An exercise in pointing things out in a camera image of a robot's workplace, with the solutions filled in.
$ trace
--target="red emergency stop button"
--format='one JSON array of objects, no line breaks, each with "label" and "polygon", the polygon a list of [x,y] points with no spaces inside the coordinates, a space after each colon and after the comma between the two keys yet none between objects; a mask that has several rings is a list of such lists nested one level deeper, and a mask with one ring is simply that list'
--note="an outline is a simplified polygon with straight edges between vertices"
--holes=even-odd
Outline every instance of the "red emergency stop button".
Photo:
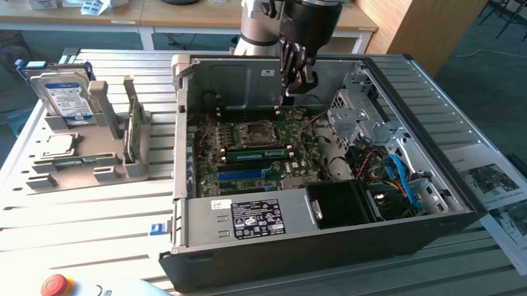
[{"label": "red emergency stop button", "polygon": [[53,274],[39,287],[41,296],[59,296],[67,289],[67,280],[61,274]]}]

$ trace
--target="cpu socket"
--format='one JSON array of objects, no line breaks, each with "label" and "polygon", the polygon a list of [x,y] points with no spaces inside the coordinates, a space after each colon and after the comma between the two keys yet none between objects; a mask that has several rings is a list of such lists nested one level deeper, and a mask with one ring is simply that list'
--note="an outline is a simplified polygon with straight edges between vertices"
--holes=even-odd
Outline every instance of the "cpu socket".
[{"label": "cpu socket", "polygon": [[274,125],[270,121],[240,124],[238,131],[240,142],[244,146],[270,146],[278,143]]}]

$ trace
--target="hard drive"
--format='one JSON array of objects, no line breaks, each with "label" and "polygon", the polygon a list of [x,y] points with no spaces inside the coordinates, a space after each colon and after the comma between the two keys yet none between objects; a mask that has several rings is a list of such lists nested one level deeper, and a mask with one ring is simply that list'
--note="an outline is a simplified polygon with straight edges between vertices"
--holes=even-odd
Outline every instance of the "hard drive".
[{"label": "hard drive", "polygon": [[17,71],[42,101],[47,116],[62,116],[69,126],[95,123],[93,114],[101,110],[87,93],[89,81],[94,80],[89,63],[29,62],[25,67],[18,65]]}]

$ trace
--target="aluminum workbench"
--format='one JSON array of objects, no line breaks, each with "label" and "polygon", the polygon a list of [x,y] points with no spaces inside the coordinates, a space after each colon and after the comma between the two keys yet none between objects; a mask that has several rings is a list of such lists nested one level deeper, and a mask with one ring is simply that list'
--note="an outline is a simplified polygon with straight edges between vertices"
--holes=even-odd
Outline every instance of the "aluminum workbench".
[{"label": "aluminum workbench", "polygon": [[[138,100],[151,112],[150,178],[34,196],[17,194],[15,178],[39,141],[38,131],[46,128],[43,107],[37,103],[0,171],[0,266],[49,268],[63,274],[118,274],[141,278],[177,295],[157,261],[147,257],[151,237],[146,236],[150,224],[165,222],[173,208],[174,53],[81,50],[62,57],[62,62],[91,63],[97,80],[107,81],[115,113],[127,110],[121,77],[134,76]],[[441,149],[486,141],[413,61],[401,55],[378,55],[373,60]],[[234,291],[236,295],[527,295],[527,280],[476,223],[414,255],[193,295]]]}]

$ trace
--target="barcode sticker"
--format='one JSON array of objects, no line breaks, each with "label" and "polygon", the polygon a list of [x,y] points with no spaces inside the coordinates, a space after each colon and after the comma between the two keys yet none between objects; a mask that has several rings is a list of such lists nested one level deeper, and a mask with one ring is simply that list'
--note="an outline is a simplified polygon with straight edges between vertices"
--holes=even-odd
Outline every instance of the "barcode sticker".
[{"label": "barcode sticker", "polygon": [[122,23],[126,25],[134,25],[134,21],[133,20],[111,20],[111,23]]},{"label": "barcode sticker", "polygon": [[210,200],[210,209],[224,210],[225,208],[230,208],[230,204],[232,204],[230,199]]},{"label": "barcode sticker", "polygon": [[274,70],[261,70],[260,76],[273,76],[273,75],[274,75]]}]

